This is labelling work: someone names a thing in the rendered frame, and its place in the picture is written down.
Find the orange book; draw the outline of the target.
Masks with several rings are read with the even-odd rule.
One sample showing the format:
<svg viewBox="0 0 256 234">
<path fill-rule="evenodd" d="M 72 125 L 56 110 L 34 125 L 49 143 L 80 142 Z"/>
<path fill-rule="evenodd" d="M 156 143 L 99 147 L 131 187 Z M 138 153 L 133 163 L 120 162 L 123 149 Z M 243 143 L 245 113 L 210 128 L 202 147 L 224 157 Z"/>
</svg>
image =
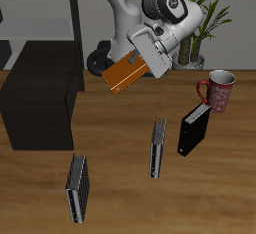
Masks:
<svg viewBox="0 0 256 234">
<path fill-rule="evenodd" d="M 102 73 L 102 76 L 104 77 L 110 90 L 115 95 L 123 91 L 130 84 L 150 70 L 148 65 L 139 55 L 136 57 L 135 63 L 130 64 L 128 62 L 128 59 L 131 57 L 133 51 L 129 52 Z"/>
</svg>

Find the thin grey book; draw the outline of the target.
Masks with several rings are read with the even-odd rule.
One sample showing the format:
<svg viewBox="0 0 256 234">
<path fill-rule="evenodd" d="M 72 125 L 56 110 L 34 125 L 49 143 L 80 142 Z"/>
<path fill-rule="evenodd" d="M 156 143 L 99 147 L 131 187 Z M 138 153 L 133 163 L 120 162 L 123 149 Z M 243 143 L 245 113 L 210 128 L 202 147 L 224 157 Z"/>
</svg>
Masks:
<svg viewBox="0 0 256 234">
<path fill-rule="evenodd" d="M 164 148 L 166 119 L 155 118 L 150 144 L 149 176 L 158 178 Z"/>
</svg>

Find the white shelf with dark frame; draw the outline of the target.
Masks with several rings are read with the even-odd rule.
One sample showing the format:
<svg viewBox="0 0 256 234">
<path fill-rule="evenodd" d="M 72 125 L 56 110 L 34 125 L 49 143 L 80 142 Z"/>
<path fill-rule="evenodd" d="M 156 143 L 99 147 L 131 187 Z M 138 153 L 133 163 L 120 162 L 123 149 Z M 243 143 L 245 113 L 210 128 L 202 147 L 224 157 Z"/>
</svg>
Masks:
<svg viewBox="0 0 256 234">
<path fill-rule="evenodd" d="M 82 43 L 78 0 L 0 0 L 0 70 L 11 70 L 26 41 Z"/>
</svg>

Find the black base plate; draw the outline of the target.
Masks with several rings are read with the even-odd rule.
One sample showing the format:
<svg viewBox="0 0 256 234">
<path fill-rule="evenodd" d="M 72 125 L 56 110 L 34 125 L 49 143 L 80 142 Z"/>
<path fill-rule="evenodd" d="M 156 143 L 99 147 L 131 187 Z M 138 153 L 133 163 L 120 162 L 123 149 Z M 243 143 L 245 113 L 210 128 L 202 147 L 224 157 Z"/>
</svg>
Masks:
<svg viewBox="0 0 256 234">
<path fill-rule="evenodd" d="M 110 49 L 111 41 L 102 40 L 98 43 L 97 48 L 87 57 L 87 68 L 91 74 L 101 77 L 105 70 L 116 63 L 108 57 Z M 153 74 L 149 70 L 143 76 L 152 77 Z"/>
</svg>

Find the thick grey striped book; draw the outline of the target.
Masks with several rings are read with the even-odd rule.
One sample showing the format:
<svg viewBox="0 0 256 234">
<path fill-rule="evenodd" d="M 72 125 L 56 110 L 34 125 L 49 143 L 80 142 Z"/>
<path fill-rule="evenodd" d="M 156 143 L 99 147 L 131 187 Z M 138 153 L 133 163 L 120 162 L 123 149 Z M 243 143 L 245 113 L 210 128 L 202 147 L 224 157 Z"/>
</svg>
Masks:
<svg viewBox="0 0 256 234">
<path fill-rule="evenodd" d="M 65 186 L 71 220 L 83 223 L 89 195 L 89 175 L 86 155 L 73 154 Z"/>
</svg>

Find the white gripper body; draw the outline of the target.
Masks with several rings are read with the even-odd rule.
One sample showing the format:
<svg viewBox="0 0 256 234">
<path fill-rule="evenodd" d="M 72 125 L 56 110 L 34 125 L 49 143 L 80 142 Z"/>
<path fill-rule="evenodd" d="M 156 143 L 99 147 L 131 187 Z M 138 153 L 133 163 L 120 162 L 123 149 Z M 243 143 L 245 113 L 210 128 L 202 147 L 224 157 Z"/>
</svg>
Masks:
<svg viewBox="0 0 256 234">
<path fill-rule="evenodd" d="M 144 24 L 139 24 L 132 28 L 126 37 L 134 45 L 154 77 L 156 79 L 161 78 L 172 62 L 165 54 L 153 30 Z"/>
</svg>

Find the dark brown desk caddy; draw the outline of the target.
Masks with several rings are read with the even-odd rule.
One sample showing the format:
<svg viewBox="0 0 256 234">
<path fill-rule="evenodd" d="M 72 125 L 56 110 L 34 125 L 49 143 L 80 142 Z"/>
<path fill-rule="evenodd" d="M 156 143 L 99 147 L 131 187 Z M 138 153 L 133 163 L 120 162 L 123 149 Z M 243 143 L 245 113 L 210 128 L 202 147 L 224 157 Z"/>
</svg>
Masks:
<svg viewBox="0 0 256 234">
<path fill-rule="evenodd" d="M 72 150 L 71 119 L 84 89 L 79 42 L 28 41 L 0 88 L 12 148 Z"/>
</svg>

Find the black book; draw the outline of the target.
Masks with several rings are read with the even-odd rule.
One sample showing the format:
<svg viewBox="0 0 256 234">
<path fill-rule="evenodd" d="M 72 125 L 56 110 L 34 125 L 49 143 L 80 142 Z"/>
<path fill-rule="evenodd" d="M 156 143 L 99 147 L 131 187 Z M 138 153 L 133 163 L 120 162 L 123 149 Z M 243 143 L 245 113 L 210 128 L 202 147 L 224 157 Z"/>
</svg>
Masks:
<svg viewBox="0 0 256 234">
<path fill-rule="evenodd" d="M 181 121 L 177 152 L 187 156 L 205 137 L 211 107 L 199 104 Z"/>
</svg>

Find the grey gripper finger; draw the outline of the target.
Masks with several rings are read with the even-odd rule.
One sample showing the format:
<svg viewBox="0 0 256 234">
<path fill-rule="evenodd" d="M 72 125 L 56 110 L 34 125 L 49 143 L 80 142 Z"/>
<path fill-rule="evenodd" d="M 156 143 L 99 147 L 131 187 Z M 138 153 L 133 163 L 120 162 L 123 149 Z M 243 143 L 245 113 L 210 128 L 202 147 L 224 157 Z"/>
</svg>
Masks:
<svg viewBox="0 0 256 234">
<path fill-rule="evenodd" d="M 128 59 L 128 62 L 129 62 L 130 64 L 135 63 L 136 57 L 137 57 L 138 55 L 139 55 L 139 53 L 138 53 L 137 49 L 135 49 L 135 50 L 132 52 L 131 57 Z"/>
</svg>

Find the red patterned mug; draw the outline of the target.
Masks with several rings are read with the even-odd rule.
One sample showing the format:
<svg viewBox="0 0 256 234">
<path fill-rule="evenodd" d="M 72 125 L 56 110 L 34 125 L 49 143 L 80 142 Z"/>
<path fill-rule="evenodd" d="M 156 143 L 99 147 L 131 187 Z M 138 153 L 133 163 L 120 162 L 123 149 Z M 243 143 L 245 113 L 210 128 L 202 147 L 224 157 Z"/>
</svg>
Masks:
<svg viewBox="0 0 256 234">
<path fill-rule="evenodd" d="M 225 70 L 214 70 L 209 73 L 207 80 L 200 80 L 197 83 L 197 93 L 202 102 L 211 107 L 213 113 L 222 113 L 225 111 L 235 81 L 235 76 L 232 73 Z M 201 94 L 202 85 L 207 86 L 206 96 Z"/>
</svg>

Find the green pot plant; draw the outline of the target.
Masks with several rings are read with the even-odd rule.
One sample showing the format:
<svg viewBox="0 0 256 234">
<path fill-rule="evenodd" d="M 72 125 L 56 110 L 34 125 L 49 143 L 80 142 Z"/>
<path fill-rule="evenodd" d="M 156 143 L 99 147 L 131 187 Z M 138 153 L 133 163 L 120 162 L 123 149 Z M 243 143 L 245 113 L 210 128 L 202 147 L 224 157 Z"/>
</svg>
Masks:
<svg viewBox="0 0 256 234">
<path fill-rule="evenodd" d="M 190 1 L 197 3 L 203 8 L 204 20 L 194 32 L 181 41 L 179 51 L 172 56 L 173 70 L 202 70 L 204 58 L 199 54 L 201 42 L 206 38 L 214 38 L 212 31 L 215 28 L 231 22 L 231 19 L 226 19 L 229 6 L 214 14 L 219 0 L 210 2 L 208 6 L 205 5 L 207 0 Z"/>
</svg>

